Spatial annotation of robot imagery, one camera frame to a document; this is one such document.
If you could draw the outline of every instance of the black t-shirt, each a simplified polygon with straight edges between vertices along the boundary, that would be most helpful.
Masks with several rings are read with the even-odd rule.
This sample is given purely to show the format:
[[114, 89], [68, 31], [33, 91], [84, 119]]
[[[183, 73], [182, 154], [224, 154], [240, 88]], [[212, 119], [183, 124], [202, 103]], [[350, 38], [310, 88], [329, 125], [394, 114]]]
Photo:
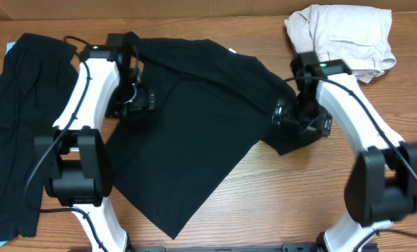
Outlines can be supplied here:
[[257, 141], [284, 154], [316, 140], [281, 140], [272, 114], [295, 92], [257, 58], [210, 40], [126, 39], [156, 111], [129, 115], [108, 140], [114, 185], [171, 238]]

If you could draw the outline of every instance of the folded black garment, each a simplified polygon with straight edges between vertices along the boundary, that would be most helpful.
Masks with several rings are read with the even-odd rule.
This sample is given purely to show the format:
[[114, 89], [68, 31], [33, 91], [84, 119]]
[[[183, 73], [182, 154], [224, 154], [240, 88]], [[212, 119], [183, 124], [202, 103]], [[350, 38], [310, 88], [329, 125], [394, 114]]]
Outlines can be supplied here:
[[296, 95], [257, 58], [210, 40], [126, 39], [144, 63], [143, 84], [156, 91], [156, 111], [129, 115], [108, 140], [114, 185], [171, 238], [257, 141], [284, 154], [317, 139], [279, 140], [277, 99]]
[[[23, 189], [34, 165], [34, 136], [50, 129], [77, 80], [70, 64], [76, 47], [57, 39], [23, 34], [4, 58], [0, 75], [0, 241], [33, 237], [39, 213]], [[37, 176], [29, 201], [40, 207], [43, 179]]]

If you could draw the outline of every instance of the white robotic arm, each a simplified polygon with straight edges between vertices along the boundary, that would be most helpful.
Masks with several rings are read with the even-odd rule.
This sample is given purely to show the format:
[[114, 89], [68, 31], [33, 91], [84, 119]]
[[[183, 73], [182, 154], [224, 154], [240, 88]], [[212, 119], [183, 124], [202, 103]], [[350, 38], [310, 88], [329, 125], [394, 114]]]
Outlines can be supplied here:
[[[123, 34], [110, 34], [107, 45], [87, 45], [80, 54], [77, 83], [53, 132], [35, 139], [38, 156], [48, 155], [40, 163], [50, 171], [46, 192], [62, 206], [80, 210], [73, 214], [81, 222], [92, 252], [132, 249], [109, 197], [113, 174], [100, 136], [104, 116], [122, 118], [126, 113], [154, 109], [153, 90], [142, 87], [138, 69], [130, 68], [132, 49]], [[55, 140], [59, 147], [48, 152]], [[79, 153], [80, 160], [63, 160], [61, 155], [69, 152]]]
[[[394, 146], [399, 146], [399, 143], [403, 142], [403, 138], [383, 121], [370, 104], [369, 100], [364, 96], [357, 83], [356, 77], [346, 73], [340, 73], [328, 76], [328, 79], [340, 83], [349, 90], [352, 90], [361, 99]], [[389, 148], [387, 143], [376, 131], [367, 114], [357, 103], [356, 99], [351, 97], [340, 87], [328, 82], [320, 81], [317, 86], [316, 100], [320, 106], [326, 108], [326, 110], [331, 113], [332, 117], [336, 119], [338, 126], [347, 137], [348, 143], [355, 156], [358, 156], [362, 151], [367, 151], [372, 146], [381, 150]], [[334, 227], [325, 232], [325, 246], [328, 251], [331, 252], [350, 252], [353, 251], [365, 237], [374, 233], [374, 230], [387, 229], [392, 225], [392, 221], [383, 220], [375, 222], [368, 227], [362, 227], [350, 217], [348, 212], [346, 212]]]

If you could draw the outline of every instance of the black shirt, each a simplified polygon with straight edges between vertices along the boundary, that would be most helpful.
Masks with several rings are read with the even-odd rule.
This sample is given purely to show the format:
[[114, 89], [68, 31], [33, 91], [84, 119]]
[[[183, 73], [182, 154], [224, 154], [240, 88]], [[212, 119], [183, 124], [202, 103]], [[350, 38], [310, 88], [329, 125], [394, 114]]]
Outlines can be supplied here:
[[[0, 241], [33, 237], [39, 213], [23, 188], [35, 163], [34, 137], [52, 127], [77, 80], [69, 63], [76, 47], [45, 36], [23, 34], [4, 58], [0, 75]], [[40, 208], [43, 179], [29, 190]]]
[[257, 58], [210, 40], [126, 38], [157, 100], [152, 116], [129, 115], [108, 140], [114, 185], [171, 238], [257, 141], [284, 154], [316, 140], [281, 141], [273, 110], [295, 92]]

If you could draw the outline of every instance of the robotic arm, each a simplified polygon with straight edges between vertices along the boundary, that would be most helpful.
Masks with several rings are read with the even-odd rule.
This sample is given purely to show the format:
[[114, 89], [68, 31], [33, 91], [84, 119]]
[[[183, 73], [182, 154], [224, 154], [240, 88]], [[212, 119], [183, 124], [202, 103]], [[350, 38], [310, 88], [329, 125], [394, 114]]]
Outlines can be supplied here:
[[[278, 124], [294, 124], [306, 132], [326, 135], [331, 129], [331, 116], [347, 137], [356, 157], [344, 193], [347, 212], [333, 227], [323, 232], [314, 244], [283, 244], [284, 252], [378, 251], [364, 246], [377, 230], [384, 230], [417, 212], [417, 186], [411, 175], [399, 163], [393, 150], [378, 133], [361, 104], [342, 87], [324, 80], [328, 78], [351, 90], [368, 109], [390, 143], [403, 153], [417, 175], [417, 143], [407, 144], [383, 121], [362, 93], [350, 69], [341, 60], [318, 62], [313, 52], [297, 55], [292, 71], [301, 91], [296, 104], [275, 110]], [[386, 168], [396, 171], [395, 178], [386, 178]]]
[[[107, 45], [85, 47], [81, 58], [91, 77], [87, 93], [76, 119], [42, 164], [42, 170], [47, 171], [45, 188], [48, 195], [58, 198], [62, 206], [83, 210], [93, 220], [94, 227], [91, 227], [81, 214], [75, 213], [91, 241], [93, 252], [132, 250], [109, 198], [112, 172], [100, 129], [104, 116], [122, 119], [127, 113], [154, 109], [153, 90], [142, 87], [138, 69], [130, 68], [134, 52], [132, 46], [123, 41], [122, 34], [110, 34]], [[85, 90], [88, 77], [85, 64], [80, 65], [76, 87], [67, 107], [55, 121], [53, 131], [36, 138], [37, 155], [46, 152], [69, 122]], [[364, 244], [373, 237], [375, 230], [386, 229], [407, 214], [417, 212], [417, 187], [358, 102], [340, 87], [313, 77], [328, 78], [352, 90], [416, 173], [417, 143], [406, 144], [384, 123], [361, 92], [356, 78], [348, 75], [350, 69], [341, 60], [318, 62], [313, 52], [300, 54], [292, 62], [292, 71], [301, 91], [297, 103], [279, 101], [273, 121], [285, 125], [285, 129], [288, 126], [297, 129], [300, 134], [327, 136], [332, 115], [357, 159], [346, 186], [344, 196], [348, 211], [342, 219], [321, 233], [316, 243], [283, 244], [282, 251], [378, 251], [374, 246]], [[70, 152], [79, 152], [81, 159], [61, 158]], [[385, 168], [394, 169], [397, 177], [384, 177]]]
[[[78, 80], [62, 115], [52, 132], [35, 138], [37, 156], [42, 156], [60, 132], [66, 132], [41, 164], [41, 170], [47, 171], [45, 189], [62, 206], [87, 213], [83, 216], [73, 211], [93, 252], [132, 250], [109, 197], [113, 175], [100, 130], [104, 116], [122, 119], [129, 113], [155, 108], [153, 90], [142, 86], [137, 67], [130, 68], [134, 52], [123, 34], [110, 34], [106, 45], [87, 45], [80, 54]], [[80, 102], [75, 119], [67, 127]], [[80, 160], [63, 160], [62, 156], [70, 152], [78, 153]]]

